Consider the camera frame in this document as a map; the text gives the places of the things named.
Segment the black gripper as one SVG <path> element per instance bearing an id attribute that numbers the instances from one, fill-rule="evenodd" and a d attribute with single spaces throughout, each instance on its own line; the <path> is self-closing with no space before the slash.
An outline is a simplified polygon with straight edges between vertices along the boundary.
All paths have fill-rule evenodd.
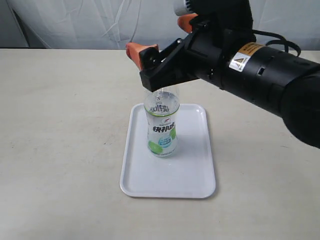
<path id="1" fill-rule="evenodd" d="M 196 79 L 211 82 L 242 46 L 256 40 L 248 0 L 185 0 L 182 5 L 195 13 L 177 19 L 179 28 L 189 33 L 184 39 L 178 38 L 161 52 L 158 44 L 125 45 L 149 91 Z"/>

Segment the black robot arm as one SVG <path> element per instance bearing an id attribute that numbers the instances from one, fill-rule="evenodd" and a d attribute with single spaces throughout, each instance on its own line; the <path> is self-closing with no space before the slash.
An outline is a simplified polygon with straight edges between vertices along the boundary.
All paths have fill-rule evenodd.
<path id="1" fill-rule="evenodd" d="M 258 44 L 256 35 L 265 32 L 253 29 L 247 0 L 179 0 L 174 11 L 185 38 L 164 50 L 133 42 L 125 47 L 147 90 L 202 79 L 279 116 L 301 142 L 320 146 L 317 62 L 301 58 L 300 47 L 276 33 Z"/>

